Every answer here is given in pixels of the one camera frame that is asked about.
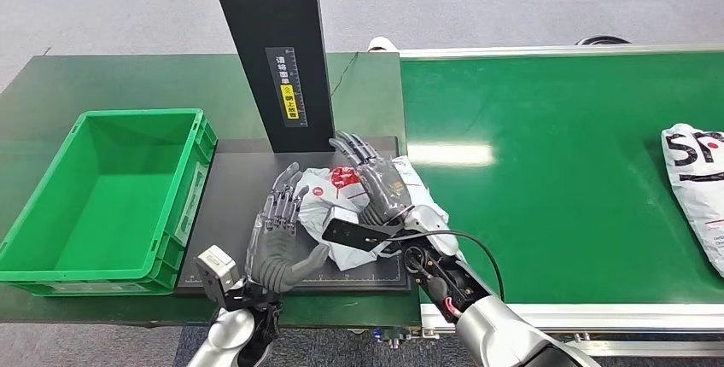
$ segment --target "yellow warning label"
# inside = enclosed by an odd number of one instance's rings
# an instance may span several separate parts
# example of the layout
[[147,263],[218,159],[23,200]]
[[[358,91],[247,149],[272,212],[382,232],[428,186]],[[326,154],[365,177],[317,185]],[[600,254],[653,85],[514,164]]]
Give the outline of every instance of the yellow warning label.
[[287,112],[287,118],[299,119],[299,111],[296,109],[296,100],[294,98],[294,87],[289,84],[279,85],[282,91],[282,99],[284,100],[284,111]]

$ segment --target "white plastic bag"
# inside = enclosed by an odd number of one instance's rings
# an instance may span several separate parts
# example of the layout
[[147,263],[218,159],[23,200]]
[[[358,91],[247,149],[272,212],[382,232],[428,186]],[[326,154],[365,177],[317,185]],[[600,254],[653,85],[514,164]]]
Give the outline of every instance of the white plastic bag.
[[661,142],[676,199],[724,277],[724,133],[676,124],[662,131]]
[[[407,157],[401,156],[392,161],[410,190],[412,204],[432,207],[447,222],[447,213],[432,200],[429,191],[412,168]],[[309,192],[301,203],[299,221],[314,240],[330,246],[330,259],[335,261],[340,271],[377,260],[377,256],[388,243],[382,243],[370,252],[365,252],[322,240],[324,220],[332,207],[341,207],[359,213],[370,202],[354,169],[350,167],[337,167],[332,170],[309,168],[304,171],[296,188],[302,189],[304,186],[309,186]]]

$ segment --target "green plastic crate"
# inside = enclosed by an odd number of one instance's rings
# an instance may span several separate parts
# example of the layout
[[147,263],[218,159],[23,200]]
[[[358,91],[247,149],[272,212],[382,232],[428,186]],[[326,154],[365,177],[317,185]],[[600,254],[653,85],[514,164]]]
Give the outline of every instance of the green plastic crate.
[[0,283],[171,293],[216,142],[200,109],[82,114],[0,243]]

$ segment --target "black mat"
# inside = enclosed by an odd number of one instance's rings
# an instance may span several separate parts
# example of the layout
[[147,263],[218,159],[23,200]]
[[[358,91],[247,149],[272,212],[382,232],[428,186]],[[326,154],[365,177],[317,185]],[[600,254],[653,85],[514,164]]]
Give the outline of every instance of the black mat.
[[[366,138],[380,154],[397,156],[397,138]],[[308,167],[346,166],[338,153],[274,154],[266,140],[222,140],[216,148],[199,213],[196,215],[175,294],[204,294],[193,258],[215,244],[224,249],[243,271],[254,217],[264,204],[277,175],[292,162]],[[297,259],[317,246],[299,225]],[[339,271],[327,259],[324,267],[295,291],[409,290],[410,280],[399,258],[379,259],[348,271]]]

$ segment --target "gray carpet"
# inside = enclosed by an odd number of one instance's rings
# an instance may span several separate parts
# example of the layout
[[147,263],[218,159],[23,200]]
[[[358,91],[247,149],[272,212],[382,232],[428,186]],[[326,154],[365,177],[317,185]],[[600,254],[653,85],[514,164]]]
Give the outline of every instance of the gray carpet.
[[[206,336],[207,329],[184,328],[173,367],[184,367]],[[602,367],[716,367],[718,358],[598,358]],[[377,343],[365,332],[283,329],[264,367],[474,367],[454,335],[439,340],[402,343],[399,349]]]
[[[363,49],[376,35],[408,49],[571,44],[599,33],[642,44],[724,41],[724,0],[321,0],[321,6],[330,51]],[[31,56],[43,53],[234,50],[216,0],[0,0],[0,14],[0,90]],[[180,328],[5,324],[0,365],[168,366],[180,335]],[[186,329],[183,337],[194,340],[199,333]],[[290,330],[275,359],[309,366],[420,365],[424,354],[429,365],[466,365],[457,361],[464,360],[459,350],[446,350],[457,345],[451,338],[390,352],[367,336]],[[636,358],[617,365],[673,362]],[[698,363],[687,365],[715,365]]]

